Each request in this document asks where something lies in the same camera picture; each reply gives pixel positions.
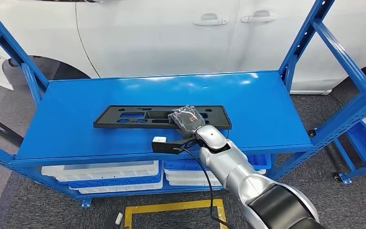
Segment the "black cable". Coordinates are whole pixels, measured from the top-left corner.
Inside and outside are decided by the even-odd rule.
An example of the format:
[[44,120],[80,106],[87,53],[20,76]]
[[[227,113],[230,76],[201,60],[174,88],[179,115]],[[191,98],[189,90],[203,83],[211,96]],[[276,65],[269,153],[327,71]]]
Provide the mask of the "black cable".
[[225,225],[225,226],[226,226],[226,227],[228,227],[228,228],[235,229],[234,227],[232,227],[232,226],[231,226],[231,225],[229,225],[228,223],[226,223],[226,222],[224,222],[224,221],[220,220],[218,217],[213,216],[213,200],[214,200],[214,198],[213,198],[213,187],[211,186],[210,178],[208,177],[208,174],[207,174],[207,172],[205,171],[204,166],[203,166],[203,164],[201,163],[201,161],[200,161],[199,159],[197,159],[197,158],[195,157],[195,155],[194,155],[192,152],[190,152],[188,149],[186,149],[186,148],[178,148],[178,149],[181,149],[181,150],[183,150],[183,151],[187,152],[188,154],[190,154],[190,155],[191,155],[191,156],[192,156],[192,157],[197,161],[197,163],[200,165],[201,169],[203,170],[203,172],[204,172],[204,174],[205,174],[205,177],[207,178],[208,186],[210,187],[210,193],[211,193],[211,203],[210,203],[210,215],[211,215],[211,218],[212,218],[213,220],[215,220],[215,221],[217,221],[217,222],[221,223],[222,225]]

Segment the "shelf rack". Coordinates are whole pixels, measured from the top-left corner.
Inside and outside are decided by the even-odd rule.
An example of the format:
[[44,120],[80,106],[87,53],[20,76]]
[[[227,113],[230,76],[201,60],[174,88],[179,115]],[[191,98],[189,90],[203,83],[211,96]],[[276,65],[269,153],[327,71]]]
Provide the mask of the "shelf rack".
[[[172,187],[164,179],[163,188],[158,190],[80,194],[36,169],[48,165],[190,158],[186,153],[152,152],[154,136],[174,140],[179,138],[175,130],[100,129],[93,128],[92,123],[111,104],[206,104],[225,107],[233,127],[224,134],[246,154],[265,154],[274,160],[278,153],[293,153],[267,173],[272,179],[280,179],[366,117],[366,76],[322,22],[333,2],[315,1],[278,70],[245,73],[48,81],[0,22],[0,45],[22,68],[37,106],[18,153],[13,156],[0,149],[0,165],[81,201],[83,207],[89,207],[92,198],[97,197],[207,190],[208,187]],[[295,65],[315,33],[360,93],[309,138],[289,91]]]

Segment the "white car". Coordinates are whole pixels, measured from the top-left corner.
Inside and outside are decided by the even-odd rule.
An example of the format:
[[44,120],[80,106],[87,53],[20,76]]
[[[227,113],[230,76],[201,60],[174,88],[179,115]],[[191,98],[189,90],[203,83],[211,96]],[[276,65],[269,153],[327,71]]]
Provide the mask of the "white car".
[[[314,0],[0,0],[30,56],[90,78],[278,69]],[[336,0],[324,23],[366,67],[366,0]],[[13,89],[2,65],[0,85]],[[327,94],[347,77],[317,35],[292,92]]]

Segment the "white sticker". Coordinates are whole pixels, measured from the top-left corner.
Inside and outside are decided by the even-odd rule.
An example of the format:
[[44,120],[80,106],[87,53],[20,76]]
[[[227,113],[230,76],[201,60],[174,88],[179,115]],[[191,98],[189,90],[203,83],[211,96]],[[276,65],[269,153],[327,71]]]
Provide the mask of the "white sticker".
[[121,219],[122,219],[122,213],[120,212],[119,215],[117,216],[117,219],[116,219],[116,225],[119,225],[120,222],[121,222]]

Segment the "silver robotic arm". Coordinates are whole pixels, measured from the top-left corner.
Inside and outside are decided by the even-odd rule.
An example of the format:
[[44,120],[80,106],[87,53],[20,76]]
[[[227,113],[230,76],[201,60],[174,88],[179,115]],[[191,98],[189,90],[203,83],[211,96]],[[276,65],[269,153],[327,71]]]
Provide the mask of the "silver robotic arm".
[[197,129],[200,159],[240,202],[254,229],[324,229],[314,205],[299,190],[257,173],[246,155],[214,126]]

